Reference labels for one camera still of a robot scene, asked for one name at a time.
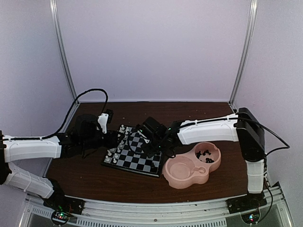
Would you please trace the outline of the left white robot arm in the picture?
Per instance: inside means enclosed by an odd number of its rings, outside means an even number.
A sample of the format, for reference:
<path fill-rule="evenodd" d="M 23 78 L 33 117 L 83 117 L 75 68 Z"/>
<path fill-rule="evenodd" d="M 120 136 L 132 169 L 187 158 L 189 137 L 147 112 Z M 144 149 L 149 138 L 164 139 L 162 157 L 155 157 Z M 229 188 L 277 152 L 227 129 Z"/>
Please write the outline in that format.
<path fill-rule="evenodd" d="M 14 138 L 0 136 L 0 183 L 11 185 L 33 192 L 50 203 L 58 210 L 68 206 L 68 199 L 61 187 L 54 180 L 39 177 L 17 167 L 13 161 L 33 158 L 71 158 L 76 155 L 85 157 L 85 151 L 105 147 L 118 147 L 124 138 L 122 129 L 107 129 L 111 121 L 109 114 L 98 117 L 84 114 L 76 118 L 75 125 L 65 133 L 34 138 Z"/>

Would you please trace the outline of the aluminium frame post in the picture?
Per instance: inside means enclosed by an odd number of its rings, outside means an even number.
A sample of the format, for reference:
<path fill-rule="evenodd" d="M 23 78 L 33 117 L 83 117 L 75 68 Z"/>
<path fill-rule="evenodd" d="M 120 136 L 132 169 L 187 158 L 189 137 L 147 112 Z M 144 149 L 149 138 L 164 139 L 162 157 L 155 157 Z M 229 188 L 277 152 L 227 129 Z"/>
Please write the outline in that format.
<path fill-rule="evenodd" d="M 59 54 L 60 54 L 60 59 L 61 59 L 64 75 L 65 75 L 65 78 L 67 80 L 68 89 L 69 89 L 69 92 L 72 96 L 72 99 L 75 100 L 76 97 L 77 97 L 77 94 L 76 94 L 74 83 L 72 81 L 71 71 L 70 71 L 70 67 L 69 67 L 69 64 L 68 64 L 66 51 L 65 51 L 65 48 L 64 48 L 64 42 L 63 42 L 62 31 L 61 31 L 60 20 L 59 20 L 58 7 L 57 7 L 57 1 L 56 0 L 49 0 L 49 4 L 50 4 L 50 11 L 51 11 L 52 19 L 53 19 L 53 25 L 54 25 L 54 30 L 55 30 L 55 33 L 56 33 L 56 39 L 57 39 L 57 43 L 58 43 L 58 47 L 59 47 Z"/>
<path fill-rule="evenodd" d="M 240 63 L 239 63 L 238 70 L 237 70 L 236 79 L 235 79 L 235 82 L 233 85 L 232 93 L 231 93 L 231 96 L 229 99 L 230 106 L 235 106 L 236 95 L 237 95 L 239 87 L 240 87 L 241 79 L 242 79 L 242 76 L 243 76 L 243 73 L 245 70 L 245 65 L 247 62 L 248 54 L 249 54 L 251 41 L 252 41 L 253 34 L 254 34 L 257 13 L 258 13 L 258 0 L 251 0 L 242 54 L 241 54 Z"/>

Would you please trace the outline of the pink double pet bowl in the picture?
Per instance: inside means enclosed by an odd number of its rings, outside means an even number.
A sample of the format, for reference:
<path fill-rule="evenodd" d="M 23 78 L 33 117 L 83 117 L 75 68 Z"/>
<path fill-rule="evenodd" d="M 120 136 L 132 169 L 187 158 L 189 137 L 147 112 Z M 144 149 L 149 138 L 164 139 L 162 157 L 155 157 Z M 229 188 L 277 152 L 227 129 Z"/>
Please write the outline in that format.
<path fill-rule="evenodd" d="M 213 163 L 204 163 L 196 158 L 198 151 L 209 150 Z M 175 158 L 166 161 L 162 169 L 164 178 L 169 186 L 175 189 L 185 189 L 193 184 L 204 184 L 209 179 L 209 174 L 221 164 L 221 152 L 213 143 L 200 142 L 190 151 L 178 154 Z"/>

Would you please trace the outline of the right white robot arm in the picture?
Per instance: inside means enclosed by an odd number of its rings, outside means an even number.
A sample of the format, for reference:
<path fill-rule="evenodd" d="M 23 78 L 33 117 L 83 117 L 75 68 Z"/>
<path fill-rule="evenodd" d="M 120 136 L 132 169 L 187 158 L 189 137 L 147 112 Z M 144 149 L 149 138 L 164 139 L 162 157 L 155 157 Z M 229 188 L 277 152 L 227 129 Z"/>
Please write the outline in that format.
<path fill-rule="evenodd" d="M 194 147 L 173 155 L 162 169 L 169 186 L 185 189 L 193 184 L 204 184 L 209 174 L 221 163 L 220 150 L 214 141 L 232 141 L 240 144 L 241 155 L 247 164 L 248 195 L 243 197 L 246 208 L 254 208 L 263 191 L 265 170 L 265 133 L 247 108 L 224 117 L 206 120 L 176 121 L 166 127 L 148 117 L 136 131 L 145 139 L 143 152 L 151 157 L 182 145 Z"/>

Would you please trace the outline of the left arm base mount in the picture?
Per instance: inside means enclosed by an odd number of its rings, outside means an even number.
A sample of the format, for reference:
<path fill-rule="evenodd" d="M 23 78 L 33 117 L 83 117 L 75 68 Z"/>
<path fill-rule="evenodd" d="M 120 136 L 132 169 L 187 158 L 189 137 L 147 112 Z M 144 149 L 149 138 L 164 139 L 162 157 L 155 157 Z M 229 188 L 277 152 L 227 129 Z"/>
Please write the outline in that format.
<path fill-rule="evenodd" d="M 51 208 L 54 211 L 64 212 L 67 214 L 77 214 L 81 215 L 85 201 L 81 199 L 71 198 L 71 197 L 64 197 L 62 201 L 54 201 L 51 199 L 44 199 L 43 198 L 43 205 L 46 207 Z"/>

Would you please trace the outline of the black and white chessboard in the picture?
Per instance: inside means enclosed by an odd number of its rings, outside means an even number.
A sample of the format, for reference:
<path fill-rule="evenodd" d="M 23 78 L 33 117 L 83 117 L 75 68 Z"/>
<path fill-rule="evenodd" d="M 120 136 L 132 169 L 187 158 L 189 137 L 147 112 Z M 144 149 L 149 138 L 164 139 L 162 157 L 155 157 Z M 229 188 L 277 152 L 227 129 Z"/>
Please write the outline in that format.
<path fill-rule="evenodd" d="M 148 175 L 152 177 L 160 177 L 162 173 L 163 167 L 163 155 L 157 154 L 152 157 L 147 157 L 143 150 L 142 145 L 147 144 L 149 140 L 147 140 L 139 130 L 135 127 L 125 126 L 130 128 L 128 134 L 126 134 L 126 138 L 121 141 L 124 142 L 122 146 L 117 146 L 115 151 L 112 152 L 112 156 L 110 157 L 110 162 L 106 162 L 104 157 L 101 164 L 103 166 L 120 169 L 128 172 L 133 172 L 141 175 Z M 117 163 L 113 163 L 114 154 L 118 154 L 118 158 L 116 158 Z"/>

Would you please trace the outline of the left aluminium frame post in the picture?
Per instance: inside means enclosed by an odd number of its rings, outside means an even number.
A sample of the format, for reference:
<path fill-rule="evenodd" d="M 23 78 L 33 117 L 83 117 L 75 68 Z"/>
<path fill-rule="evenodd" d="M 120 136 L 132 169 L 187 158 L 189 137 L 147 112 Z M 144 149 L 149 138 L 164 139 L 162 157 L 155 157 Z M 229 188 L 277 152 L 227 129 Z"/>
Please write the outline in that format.
<path fill-rule="evenodd" d="M 75 100 L 76 97 L 77 97 L 77 94 L 76 94 L 74 83 L 72 81 L 71 71 L 70 71 L 70 67 L 69 67 L 69 64 L 68 64 L 66 51 L 65 51 L 65 48 L 64 48 L 64 42 L 63 42 L 62 31 L 61 31 L 60 20 L 59 20 L 58 7 L 57 7 L 57 1 L 56 0 L 49 0 L 49 4 L 50 4 L 50 11 L 51 11 L 52 19 L 53 19 L 53 25 L 54 25 L 54 30 L 55 30 L 55 33 L 56 33 L 56 39 L 57 39 L 57 43 L 58 43 L 58 47 L 59 47 L 59 54 L 60 54 L 60 59 L 61 59 L 64 75 L 65 75 L 65 78 L 67 80 L 68 89 L 69 89 L 69 92 L 72 96 L 72 99 Z"/>

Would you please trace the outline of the right aluminium frame post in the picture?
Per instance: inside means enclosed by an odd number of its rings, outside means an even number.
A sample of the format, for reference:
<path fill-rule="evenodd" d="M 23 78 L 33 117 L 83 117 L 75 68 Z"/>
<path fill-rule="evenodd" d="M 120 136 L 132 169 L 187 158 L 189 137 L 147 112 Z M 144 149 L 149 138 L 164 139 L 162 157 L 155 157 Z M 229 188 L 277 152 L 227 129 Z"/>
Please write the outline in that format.
<path fill-rule="evenodd" d="M 248 54 L 249 54 L 251 41 L 252 41 L 253 34 L 254 34 L 257 13 L 258 13 L 258 0 L 251 0 L 242 54 L 241 54 L 240 63 L 239 63 L 238 70 L 237 70 L 236 79 L 235 79 L 235 82 L 233 85 L 232 93 L 231 93 L 231 96 L 229 99 L 230 106 L 235 106 L 236 95 L 237 95 L 239 87 L 240 87 L 241 79 L 242 79 L 242 76 L 243 76 L 243 73 L 245 70 L 245 65 L 247 62 Z"/>

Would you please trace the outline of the front aluminium rail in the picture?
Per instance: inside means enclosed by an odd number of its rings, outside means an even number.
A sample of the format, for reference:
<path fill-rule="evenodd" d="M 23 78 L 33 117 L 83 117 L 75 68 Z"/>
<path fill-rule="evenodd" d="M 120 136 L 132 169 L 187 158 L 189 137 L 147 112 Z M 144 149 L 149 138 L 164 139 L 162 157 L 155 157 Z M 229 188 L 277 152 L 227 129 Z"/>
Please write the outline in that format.
<path fill-rule="evenodd" d="M 63 227 L 294 227 L 284 194 L 279 186 L 264 190 L 268 204 L 259 209 L 230 213 L 227 200 L 181 203 L 119 203 L 84 200 L 82 214 L 73 214 Z M 260 211 L 257 225 L 244 222 L 248 212 Z M 43 206 L 43 201 L 28 194 L 25 208 L 17 227 L 56 227 L 51 221 L 53 210 Z"/>

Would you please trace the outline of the pile of black chess pieces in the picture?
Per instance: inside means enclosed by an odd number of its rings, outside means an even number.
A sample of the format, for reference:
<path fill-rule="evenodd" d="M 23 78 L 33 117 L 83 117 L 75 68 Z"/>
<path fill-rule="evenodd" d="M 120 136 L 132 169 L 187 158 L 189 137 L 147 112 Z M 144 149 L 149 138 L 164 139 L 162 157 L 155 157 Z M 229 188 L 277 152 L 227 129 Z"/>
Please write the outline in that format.
<path fill-rule="evenodd" d="M 205 150 L 205 151 L 198 151 L 196 153 L 196 158 L 198 160 L 200 160 L 201 162 L 204 162 L 204 163 L 213 163 L 214 160 L 210 157 L 211 153 L 209 150 Z"/>

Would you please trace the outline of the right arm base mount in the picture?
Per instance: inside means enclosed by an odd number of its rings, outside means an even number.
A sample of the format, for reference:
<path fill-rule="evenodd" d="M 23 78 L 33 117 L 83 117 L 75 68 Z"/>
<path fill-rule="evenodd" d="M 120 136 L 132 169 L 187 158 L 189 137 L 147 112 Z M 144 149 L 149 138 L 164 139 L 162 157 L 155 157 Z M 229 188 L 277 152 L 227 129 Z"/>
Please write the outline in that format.
<path fill-rule="evenodd" d="M 226 201 L 227 208 L 230 214 L 244 212 L 257 209 L 260 206 L 267 205 L 267 200 L 263 196 L 244 195 L 236 198 L 231 198 Z"/>

